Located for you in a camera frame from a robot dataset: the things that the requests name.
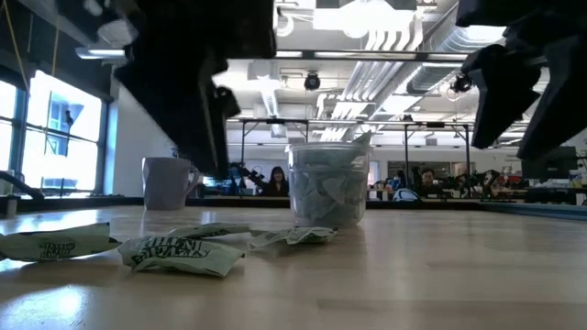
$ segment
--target computer monitor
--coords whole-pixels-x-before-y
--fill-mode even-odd
[[[569,171],[577,170],[575,147],[558,147],[537,160],[522,160],[525,179],[568,179]]]

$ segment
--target mug handle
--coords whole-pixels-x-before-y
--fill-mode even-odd
[[[192,169],[194,169],[194,180],[187,186],[187,189],[183,193],[183,199],[187,198],[188,193],[190,193],[195,188],[195,186],[198,184],[198,179],[200,178],[200,171],[195,167],[192,167]]]

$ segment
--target office desk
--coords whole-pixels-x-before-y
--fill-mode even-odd
[[[214,221],[278,229],[289,210],[140,206],[21,215],[0,233],[111,222],[118,239]],[[248,235],[224,240],[245,247]],[[0,262],[0,329],[585,329],[584,223],[367,211],[324,246],[249,253],[224,279],[132,273],[115,251]]]

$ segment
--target person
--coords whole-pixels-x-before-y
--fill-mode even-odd
[[[265,189],[263,189],[263,196],[270,197],[287,197],[290,192],[290,186],[285,180],[285,173],[280,166],[276,166],[271,170],[271,177]]]
[[[426,197],[429,194],[436,194],[440,197],[443,193],[442,187],[434,184],[434,170],[425,169],[422,171],[422,186],[420,186],[417,193],[423,197]]]

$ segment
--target woman with dark hair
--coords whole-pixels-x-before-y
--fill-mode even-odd
[[[263,189],[263,196],[271,196],[271,197],[287,197],[290,192],[290,185],[285,180],[285,173],[283,169],[279,166],[276,166],[271,170],[271,177],[269,178],[269,183]]]

